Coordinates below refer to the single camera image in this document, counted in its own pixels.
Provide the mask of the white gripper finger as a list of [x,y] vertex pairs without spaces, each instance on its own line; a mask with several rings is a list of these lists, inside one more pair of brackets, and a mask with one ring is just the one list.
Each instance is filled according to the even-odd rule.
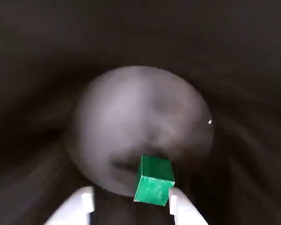
[[92,186],[82,187],[68,197],[47,219],[44,225],[90,225],[95,211]]
[[188,197],[177,187],[169,188],[169,210],[175,225],[208,225]]

